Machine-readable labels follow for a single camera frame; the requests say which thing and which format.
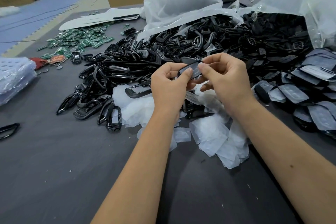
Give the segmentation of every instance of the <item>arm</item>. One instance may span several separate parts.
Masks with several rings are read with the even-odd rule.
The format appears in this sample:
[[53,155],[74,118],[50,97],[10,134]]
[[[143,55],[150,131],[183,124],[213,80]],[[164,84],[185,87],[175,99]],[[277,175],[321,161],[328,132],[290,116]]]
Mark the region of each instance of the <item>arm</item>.
[[166,63],[152,75],[153,115],[91,224],[155,223],[174,123],[194,86],[192,69],[170,81],[183,66]]
[[199,69],[236,118],[305,223],[336,220],[336,167],[312,149],[254,98],[244,62],[219,53]]

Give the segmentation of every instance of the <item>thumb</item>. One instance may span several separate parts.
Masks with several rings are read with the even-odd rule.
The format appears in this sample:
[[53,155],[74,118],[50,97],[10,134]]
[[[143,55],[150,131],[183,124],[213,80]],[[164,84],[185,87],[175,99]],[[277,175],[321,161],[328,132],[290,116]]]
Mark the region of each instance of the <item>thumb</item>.
[[209,81],[215,81],[216,78],[220,75],[220,73],[216,72],[212,67],[205,63],[198,64],[198,69],[201,73],[206,77]]
[[190,67],[183,71],[183,73],[177,78],[177,81],[187,84],[190,81],[190,77],[193,74],[193,69]]

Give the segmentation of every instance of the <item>gray table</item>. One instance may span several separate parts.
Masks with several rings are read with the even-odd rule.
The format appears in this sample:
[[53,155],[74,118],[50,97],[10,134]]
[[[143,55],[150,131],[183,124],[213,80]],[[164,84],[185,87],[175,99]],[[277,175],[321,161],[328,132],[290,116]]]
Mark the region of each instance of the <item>gray table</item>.
[[[71,15],[68,20],[89,12]],[[142,29],[145,20],[128,21]],[[107,35],[122,38],[125,22],[108,28]],[[35,49],[57,34],[58,26],[22,53],[36,57]],[[86,53],[98,53],[87,49]],[[81,80],[84,65],[63,63],[49,67],[14,99],[0,107],[0,124],[21,123],[18,133],[0,142],[0,223],[90,223],[123,169],[135,144],[135,128],[110,133],[96,124],[96,116],[76,120],[72,111],[56,116],[61,101]],[[268,107],[299,136],[336,163],[336,144],[298,129],[291,116]],[[183,120],[182,127],[188,127]],[[209,158],[192,140],[180,143],[169,155],[157,223],[300,223],[275,179],[250,147],[250,158],[228,170]]]

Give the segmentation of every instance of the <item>floor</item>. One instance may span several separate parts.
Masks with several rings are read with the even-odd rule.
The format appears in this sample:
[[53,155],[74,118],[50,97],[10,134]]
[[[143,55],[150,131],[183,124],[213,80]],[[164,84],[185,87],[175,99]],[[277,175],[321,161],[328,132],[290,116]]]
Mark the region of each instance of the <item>floor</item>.
[[18,55],[73,12],[109,7],[107,0],[39,0],[23,5],[20,13],[0,18],[0,54]]

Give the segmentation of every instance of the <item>stack of plastic bags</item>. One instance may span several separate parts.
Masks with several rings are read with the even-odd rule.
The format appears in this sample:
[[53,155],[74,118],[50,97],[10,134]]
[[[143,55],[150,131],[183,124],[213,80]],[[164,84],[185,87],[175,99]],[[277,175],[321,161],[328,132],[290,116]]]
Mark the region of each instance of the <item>stack of plastic bags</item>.
[[[154,111],[154,100],[151,94],[138,99],[132,99],[125,93],[125,89],[131,85],[119,85],[113,89],[113,99],[116,106],[121,108],[122,124],[125,127],[141,125],[137,137],[140,136],[149,122]],[[201,92],[202,84],[197,85],[195,92],[187,92],[186,99],[194,104],[204,105],[205,112],[214,113],[212,116],[199,118],[189,123],[190,128],[177,128],[179,121],[174,125],[174,132],[170,144],[172,151],[180,142],[191,141],[194,137],[199,149],[209,157],[216,155],[223,165],[229,169],[237,167],[249,157],[249,148],[246,134],[236,120],[232,120],[218,100],[214,90]],[[112,122],[116,122],[118,112],[113,113]],[[180,112],[180,118],[186,113]]]
[[0,105],[7,103],[36,77],[35,68],[35,62],[26,57],[0,57]]

